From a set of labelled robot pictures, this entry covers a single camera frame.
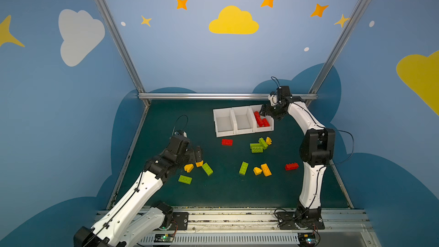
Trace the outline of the red lego brick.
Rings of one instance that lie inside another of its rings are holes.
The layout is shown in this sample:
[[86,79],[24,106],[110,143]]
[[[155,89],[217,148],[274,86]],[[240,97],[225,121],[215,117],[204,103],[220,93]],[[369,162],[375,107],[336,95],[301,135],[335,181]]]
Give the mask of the red lego brick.
[[296,170],[298,168],[299,168],[299,164],[298,163],[291,163],[291,164],[286,164],[285,165],[285,170],[286,171]]
[[221,144],[224,146],[232,146],[233,145],[233,140],[231,139],[222,139],[221,140]]
[[262,118],[261,118],[261,116],[260,116],[258,111],[254,112],[254,117],[256,119],[257,126],[258,127],[264,127],[264,122],[263,122],[263,120],[262,120]]
[[263,127],[270,127],[270,123],[266,118],[262,119],[262,124],[263,124]]

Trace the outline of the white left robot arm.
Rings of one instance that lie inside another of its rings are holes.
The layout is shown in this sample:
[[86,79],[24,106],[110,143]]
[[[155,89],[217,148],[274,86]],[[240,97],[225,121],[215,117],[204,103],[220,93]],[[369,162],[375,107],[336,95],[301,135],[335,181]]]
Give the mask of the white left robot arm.
[[133,247],[152,231],[168,228],[173,208],[164,202],[152,206],[139,219],[135,217],[178,169],[202,162],[202,148],[193,146],[184,131],[173,133],[168,146],[146,161],[135,183],[120,201],[91,228],[78,230],[74,235],[74,246]]

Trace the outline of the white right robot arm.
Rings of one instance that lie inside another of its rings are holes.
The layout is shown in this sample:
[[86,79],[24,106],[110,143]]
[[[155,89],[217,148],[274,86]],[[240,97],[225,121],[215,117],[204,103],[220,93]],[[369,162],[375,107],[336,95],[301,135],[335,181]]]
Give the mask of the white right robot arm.
[[316,120],[304,101],[291,94],[288,86],[280,86],[269,96],[269,103],[260,111],[275,120],[292,116],[304,133],[299,154],[304,164],[302,191],[294,221],[304,225],[307,221],[321,218],[321,187],[324,173],[335,149],[336,133]]

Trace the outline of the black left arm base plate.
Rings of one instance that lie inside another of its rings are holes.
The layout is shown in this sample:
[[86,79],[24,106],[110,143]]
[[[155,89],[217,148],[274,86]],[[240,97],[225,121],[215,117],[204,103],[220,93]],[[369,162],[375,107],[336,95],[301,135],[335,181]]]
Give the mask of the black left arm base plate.
[[189,224],[188,212],[174,212],[168,226],[155,229],[155,231],[186,231]]

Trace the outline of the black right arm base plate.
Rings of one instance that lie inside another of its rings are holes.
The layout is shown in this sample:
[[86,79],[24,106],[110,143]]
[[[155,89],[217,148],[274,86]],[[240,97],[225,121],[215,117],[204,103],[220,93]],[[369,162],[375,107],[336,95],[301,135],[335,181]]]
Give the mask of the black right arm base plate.
[[281,230],[324,230],[325,225],[322,218],[306,219],[296,218],[294,211],[280,210],[274,213]]

